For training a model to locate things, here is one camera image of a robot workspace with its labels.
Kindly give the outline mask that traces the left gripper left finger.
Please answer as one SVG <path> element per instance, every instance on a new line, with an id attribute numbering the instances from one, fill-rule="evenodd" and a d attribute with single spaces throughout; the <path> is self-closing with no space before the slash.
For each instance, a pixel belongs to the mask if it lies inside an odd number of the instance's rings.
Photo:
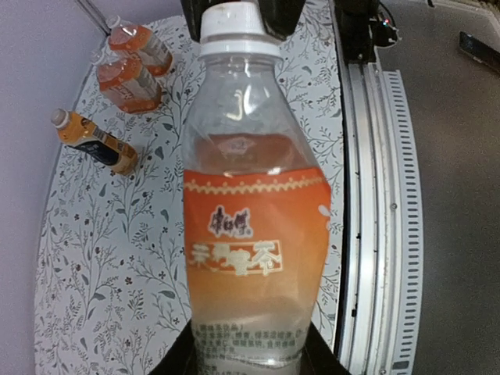
<path id="1" fill-rule="evenodd" d="M 195 339 L 191 331 L 191 320 L 187 322 L 166 355 L 150 374 L 195 374 Z"/>

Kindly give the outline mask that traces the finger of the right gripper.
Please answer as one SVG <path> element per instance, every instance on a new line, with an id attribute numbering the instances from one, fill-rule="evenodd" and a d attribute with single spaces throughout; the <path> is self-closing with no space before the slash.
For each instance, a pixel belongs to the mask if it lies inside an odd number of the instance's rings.
<path id="1" fill-rule="evenodd" d="M 202 14 L 212 6 L 211 0 L 181 0 L 191 39 L 201 38 Z"/>
<path id="2" fill-rule="evenodd" d="M 285 41 L 295 32 L 305 0 L 258 0 L 258 5 L 268 35 Z"/>

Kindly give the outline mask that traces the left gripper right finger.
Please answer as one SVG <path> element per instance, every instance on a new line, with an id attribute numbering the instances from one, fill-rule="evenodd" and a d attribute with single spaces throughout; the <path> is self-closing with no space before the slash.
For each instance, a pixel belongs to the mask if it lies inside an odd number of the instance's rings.
<path id="1" fill-rule="evenodd" d="M 315 326 L 310 326 L 300 359 L 300 375 L 350 375 Z"/>

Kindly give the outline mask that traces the orange bottle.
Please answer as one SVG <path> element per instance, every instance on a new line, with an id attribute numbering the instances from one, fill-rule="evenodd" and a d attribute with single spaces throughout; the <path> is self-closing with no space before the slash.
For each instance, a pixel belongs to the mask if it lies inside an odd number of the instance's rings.
<path id="1" fill-rule="evenodd" d="M 113 52 L 125 58 L 140 59 L 154 77 L 168 73 L 173 55 L 152 30 L 120 16 L 107 18 L 106 26 L 110 29 L 108 45 Z"/>
<path id="2" fill-rule="evenodd" d="M 147 113 L 157 109 L 162 88 L 140 59 L 91 53 L 100 92 L 121 111 Z"/>
<path id="3" fill-rule="evenodd" d="M 278 84 L 258 2 L 190 1 L 205 79 L 188 111 L 184 249 L 200 374 L 296 374 L 330 186 Z"/>

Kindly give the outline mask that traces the yellow dark-label bottle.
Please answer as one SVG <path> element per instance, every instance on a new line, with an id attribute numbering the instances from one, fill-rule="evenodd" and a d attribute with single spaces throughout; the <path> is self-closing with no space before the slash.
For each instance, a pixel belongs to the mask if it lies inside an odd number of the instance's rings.
<path id="1" fill-rule="evenodd" d="M 56 109 L 51 122 L 63 144 L 88 154 L 114 173 L 127 175 L 137 165 L 138 153 L 131 145 L 102 130 L 86 117 Z"/>

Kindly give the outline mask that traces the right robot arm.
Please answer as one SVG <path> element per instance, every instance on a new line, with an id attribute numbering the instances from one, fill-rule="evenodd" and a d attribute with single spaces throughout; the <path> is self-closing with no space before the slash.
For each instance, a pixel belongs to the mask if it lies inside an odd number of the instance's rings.
<path id="1" fill-rule="evenodd" d="M 247 34 L 282 42 L 298 26 L 304 1 L 182 1 L 191 39 L 200 44 L 216 35 Z M 376 47 L 391 47 L 398 30 L 380 12 L 379 1 L 336 1 L 335 19 L 348 62 L 373 62 Z"/>

